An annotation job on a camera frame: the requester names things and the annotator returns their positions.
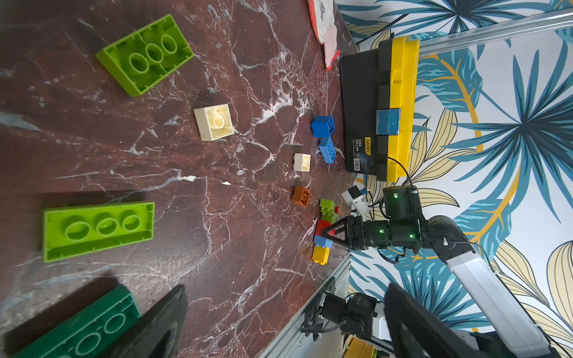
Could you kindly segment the cream square brick large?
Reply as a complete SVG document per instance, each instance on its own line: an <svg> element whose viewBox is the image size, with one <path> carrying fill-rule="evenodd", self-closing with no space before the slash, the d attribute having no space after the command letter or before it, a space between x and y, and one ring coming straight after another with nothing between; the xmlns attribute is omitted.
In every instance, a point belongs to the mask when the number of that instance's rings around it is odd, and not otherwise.
<svg viewBox="0 0 573 358"><path fill-rule="evenodd" d="M219 104L193 110L202 141L215 141L234 134L228 104Z"/></svg>

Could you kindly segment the yellow square brick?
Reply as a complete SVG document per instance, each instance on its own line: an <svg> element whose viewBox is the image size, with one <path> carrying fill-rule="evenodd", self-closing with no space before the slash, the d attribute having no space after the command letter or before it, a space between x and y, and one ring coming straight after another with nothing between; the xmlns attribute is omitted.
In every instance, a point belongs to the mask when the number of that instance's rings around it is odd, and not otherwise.
<svg viewBox="0 0 573 358"><path fill-rule="evenodd" d="M314 246L312 260L320 265L326 265L331 249L328 247Z"/></svg>

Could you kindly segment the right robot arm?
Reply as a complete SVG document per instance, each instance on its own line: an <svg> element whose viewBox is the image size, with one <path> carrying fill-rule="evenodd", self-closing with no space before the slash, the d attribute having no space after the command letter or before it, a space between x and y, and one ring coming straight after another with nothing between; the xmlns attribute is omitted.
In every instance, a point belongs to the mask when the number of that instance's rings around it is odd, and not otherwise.
<svg viewBox="0 0 573 358"><path fill-rule="evenodd" d="M399 248L385 261L398 264L409 253L431 249L469 294L502 344L515 357L556 357L548 336L539 328L516 297L483 258L458 225L446 216L426 219L416 186L383 189L384 219L365 222L346 216L322 229L322 236L355 251Z"/></svg>

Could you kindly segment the dark blue square brick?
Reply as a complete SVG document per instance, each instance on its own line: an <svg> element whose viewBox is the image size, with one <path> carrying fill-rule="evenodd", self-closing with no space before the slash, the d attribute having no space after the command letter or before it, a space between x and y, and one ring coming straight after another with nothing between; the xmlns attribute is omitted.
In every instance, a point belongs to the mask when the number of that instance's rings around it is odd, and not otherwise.
<svg viewBox="0 0 573 358"><path fill-rule="evenodd" d="M317 116L311 122L311 129L316 138L331 137L336 129L333 116Z"/></svg>

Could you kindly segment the red brick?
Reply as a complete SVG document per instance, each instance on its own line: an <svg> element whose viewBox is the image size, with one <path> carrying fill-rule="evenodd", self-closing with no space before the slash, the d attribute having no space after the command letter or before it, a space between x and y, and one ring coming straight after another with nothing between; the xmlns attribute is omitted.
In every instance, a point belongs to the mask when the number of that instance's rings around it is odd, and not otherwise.
<svg viewBox="0 0 573 358"><path fill-rule="evenodd" d="M331 226L331 223L330 223L330 222L327 222L327 221L325 221L325 220L320 219L320 220L318 221L318 224L317 224L317 227L316 227L316 233L315 233L315 235L316 235L316 236L320 236L320 237L325 237L325 238L327 238L328 236L333 236L333 235L335 234L335 230L334 230L334 229L327 231L325 234L323 233L323 231L324 231L326 228L330 227L330 226Z"/></svg>

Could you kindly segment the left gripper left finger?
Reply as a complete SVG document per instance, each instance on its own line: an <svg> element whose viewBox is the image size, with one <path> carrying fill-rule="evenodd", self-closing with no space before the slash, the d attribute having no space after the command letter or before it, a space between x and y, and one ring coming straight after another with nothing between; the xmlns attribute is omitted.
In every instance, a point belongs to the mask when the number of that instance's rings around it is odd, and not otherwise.
<svg viewBox="0 0 573 358"><path fill-rule="evenodd" d="M187 309L185 286L177 285L99 356L175 357Z"/></svg>

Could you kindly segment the light green square brick front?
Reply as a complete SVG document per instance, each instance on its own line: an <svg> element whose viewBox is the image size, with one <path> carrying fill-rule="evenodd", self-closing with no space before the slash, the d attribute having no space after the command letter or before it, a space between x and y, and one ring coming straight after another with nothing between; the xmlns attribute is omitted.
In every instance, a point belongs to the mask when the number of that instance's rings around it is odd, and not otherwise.
<svg viewBox="0 0 573 358"><path fill-rule="evenodd" d="M336 210L335 202L328 199L322 198L320 200L319 206L322 213L334 213Z"/></svg>

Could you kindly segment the dark green long brick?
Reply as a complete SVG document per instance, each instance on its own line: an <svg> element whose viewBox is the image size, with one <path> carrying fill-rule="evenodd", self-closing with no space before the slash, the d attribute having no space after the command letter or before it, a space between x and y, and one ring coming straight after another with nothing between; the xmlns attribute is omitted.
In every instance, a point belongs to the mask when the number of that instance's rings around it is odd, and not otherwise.
<svg viewBox="0 0 573 358"><path fill-rule="evenodd" d="M132 293L118 286L15 354L97 357L141 317Z"/></svg>

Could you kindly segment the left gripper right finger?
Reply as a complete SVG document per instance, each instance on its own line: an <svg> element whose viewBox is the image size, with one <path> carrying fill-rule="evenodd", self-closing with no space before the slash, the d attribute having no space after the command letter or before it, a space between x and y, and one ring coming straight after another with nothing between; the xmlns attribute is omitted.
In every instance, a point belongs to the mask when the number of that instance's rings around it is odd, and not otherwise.
<svg viewBox="0 0 573 358"><path fill-rule="evenodd" d="M388 286L384 313L396 357L480 356L398 284Z"/></svg>

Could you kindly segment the blue long brick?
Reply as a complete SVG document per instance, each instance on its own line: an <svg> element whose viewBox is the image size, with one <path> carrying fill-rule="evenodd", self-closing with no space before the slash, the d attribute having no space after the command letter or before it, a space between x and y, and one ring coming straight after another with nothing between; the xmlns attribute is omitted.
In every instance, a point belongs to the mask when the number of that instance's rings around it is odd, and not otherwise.
<svg viewBox="0 0 573 358"><path fill-rule="evenodd" d="M315 235L313 241L314 241L316 246L323 247L323 248L331 249L334 245L332 240L329 240L329 239L322 237L320 235Z"/></svg>

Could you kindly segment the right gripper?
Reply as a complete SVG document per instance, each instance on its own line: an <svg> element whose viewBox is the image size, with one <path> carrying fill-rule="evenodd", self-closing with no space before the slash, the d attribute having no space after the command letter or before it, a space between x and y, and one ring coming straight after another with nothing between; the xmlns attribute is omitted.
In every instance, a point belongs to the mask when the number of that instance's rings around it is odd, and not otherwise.
<svg viewBox="0 0 573 358"><path fill-rule="evenodd" d="M322 229L321 235L334 244L359 251L367 248L402 247L412 251L422 248L419 224L421 204L416 186L392 186L383 190L386 220L362 223L356 216L346 216Z"/></svg>

